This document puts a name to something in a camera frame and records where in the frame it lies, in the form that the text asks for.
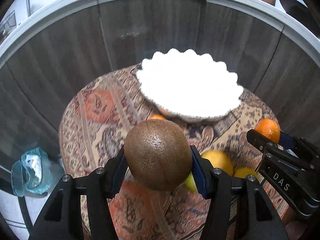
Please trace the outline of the small orange mandarin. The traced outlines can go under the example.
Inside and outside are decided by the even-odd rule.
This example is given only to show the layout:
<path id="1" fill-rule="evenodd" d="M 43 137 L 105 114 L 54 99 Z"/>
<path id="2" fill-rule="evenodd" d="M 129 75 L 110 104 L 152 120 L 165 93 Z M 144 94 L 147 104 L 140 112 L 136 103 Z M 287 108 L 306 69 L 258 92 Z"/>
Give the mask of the small orange mandarin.
<path id="1" fill-rule="evenodd" d="M 276 144 L 280 141 L 280 128 L 272 119 L 261 119 L 254 130 Z"/>

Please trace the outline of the yellow lemon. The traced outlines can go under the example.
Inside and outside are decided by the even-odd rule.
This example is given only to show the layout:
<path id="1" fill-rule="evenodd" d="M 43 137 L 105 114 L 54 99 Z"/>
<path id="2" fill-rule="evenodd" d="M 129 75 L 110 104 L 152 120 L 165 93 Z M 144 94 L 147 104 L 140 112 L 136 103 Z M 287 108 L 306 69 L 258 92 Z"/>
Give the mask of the yellow lemon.
<path id="1" fill-rule="evenodd" d="M 233 176 L 236 178 L 246 178 L 249 175 L 253 175 L 253 176 L 255 176 L 255 178 L 258 177 L 255 170 L 253 170 L 250 167 L 241 167 L 241 168 L 237 169 L 233 174 Z"/>

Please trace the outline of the yellow mango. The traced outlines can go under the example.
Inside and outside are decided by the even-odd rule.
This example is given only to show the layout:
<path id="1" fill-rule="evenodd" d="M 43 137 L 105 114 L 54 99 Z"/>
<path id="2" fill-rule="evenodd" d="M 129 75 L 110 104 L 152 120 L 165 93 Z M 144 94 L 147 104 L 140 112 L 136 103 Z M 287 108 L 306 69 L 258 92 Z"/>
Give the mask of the yellow mango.
<path id="1" fill-rule="evenodd" d="M 225 171 L 228 175 L 232 176 L 234 173 L 234 167 L 228 158 L 228 156 L 217 150 L 209 150 L 201 155 L 202 158 L 208 159 L 214 168 L 220 168 Z"/>

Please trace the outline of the green apple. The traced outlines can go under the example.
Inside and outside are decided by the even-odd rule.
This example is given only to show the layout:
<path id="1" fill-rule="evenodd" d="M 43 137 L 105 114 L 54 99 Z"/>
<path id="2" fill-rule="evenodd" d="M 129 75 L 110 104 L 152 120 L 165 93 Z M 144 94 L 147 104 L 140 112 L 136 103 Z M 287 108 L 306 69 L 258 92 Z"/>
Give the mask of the green apple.
<path id="1" fill-rule="evenodd" d="M 192 173 L 189 174 L 187 179 L 184 181 L 184 184 L 189 191 L 197 192 L 197 187 L 195 185 L 195 181 L 194 181 Z"/>

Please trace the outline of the brown kiwi fruit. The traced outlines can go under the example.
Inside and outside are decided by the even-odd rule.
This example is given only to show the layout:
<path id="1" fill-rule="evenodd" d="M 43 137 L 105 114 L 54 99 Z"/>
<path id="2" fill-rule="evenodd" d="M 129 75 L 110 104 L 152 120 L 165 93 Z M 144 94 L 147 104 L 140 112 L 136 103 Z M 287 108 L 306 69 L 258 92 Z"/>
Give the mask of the brown kiwi fruit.
<path id="1" fill-rule="evenodd" d="M 183 131 L 169 120 L 145 120 L 133 127 L 125 138 L 124 154 L 135 180 L 156 191 L 174 190 L 193 164 Z"/>

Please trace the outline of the large orange mandarin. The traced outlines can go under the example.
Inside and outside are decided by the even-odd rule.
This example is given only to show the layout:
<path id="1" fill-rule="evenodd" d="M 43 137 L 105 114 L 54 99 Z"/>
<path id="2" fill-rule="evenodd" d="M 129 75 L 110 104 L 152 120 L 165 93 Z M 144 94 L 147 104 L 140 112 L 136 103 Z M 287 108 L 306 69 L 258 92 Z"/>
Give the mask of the large orange mandarin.
<path id="1" fill-rule="evenodd" d="M 148 120 L 153 120 L 153 119 L 165 120 L 166 118 L 160 114 L 153 114 L 148 117 Z"/>

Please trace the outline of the blue plastic bag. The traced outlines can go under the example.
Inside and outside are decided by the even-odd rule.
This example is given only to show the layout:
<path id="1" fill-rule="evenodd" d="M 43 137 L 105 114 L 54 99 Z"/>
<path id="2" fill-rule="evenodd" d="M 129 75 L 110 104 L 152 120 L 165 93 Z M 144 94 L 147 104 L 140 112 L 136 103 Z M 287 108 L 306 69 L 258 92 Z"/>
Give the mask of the blue plastic bag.
<path id="1" fill-rule="evenodd" d="M 53 176 L 48 155 L 40 147 L 22 154 L 11 168 L 11 187 L 14 195 L 44 194 L 51 187 Z"/>

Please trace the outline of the white scalloped fruit bowl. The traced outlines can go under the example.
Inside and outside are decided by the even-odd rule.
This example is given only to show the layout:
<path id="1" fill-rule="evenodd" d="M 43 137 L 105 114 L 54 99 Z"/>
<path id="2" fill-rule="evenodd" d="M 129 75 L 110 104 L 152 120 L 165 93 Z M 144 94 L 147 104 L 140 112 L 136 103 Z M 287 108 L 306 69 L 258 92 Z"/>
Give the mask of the white scalloped fruit bowl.
<path id="1" fill-rule="evenodd" d="M 238 75 L 210 54 L 175 48 L 144 59 L 136 72 L 139 89 L 163 115 L 186 122 L 213 121 L 240 106 Z"/>

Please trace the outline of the paisley patterned table cloth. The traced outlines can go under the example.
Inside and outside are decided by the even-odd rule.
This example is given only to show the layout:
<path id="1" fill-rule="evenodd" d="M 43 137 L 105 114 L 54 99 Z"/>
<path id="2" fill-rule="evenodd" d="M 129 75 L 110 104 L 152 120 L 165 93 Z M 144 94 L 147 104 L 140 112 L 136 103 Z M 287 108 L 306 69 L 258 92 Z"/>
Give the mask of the paisley patterned table cloth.
<path id="1" fill-rule="evenodd" d="M 68 174 L 82 177 L 114 157 L 128 131 L 157 113 L 139 90 L 131 66 L 102 75 L 85 86 L 68 104 L 59 127 L 59 144 Z M 217 122 L 189 124 L 179 118 L 189 144 L 200 153 L 221 150 L 235 169 L 256 169 L 262 155 L 246 140 L 259 120 L 275 120 L 266 103 L 245 89 L 241 104 Z M 175 191 L 151 191 L 127 173 L 120 192 L 108 201 L 120 239 L 199 239 L 209 201 L 180 185 Z"/>

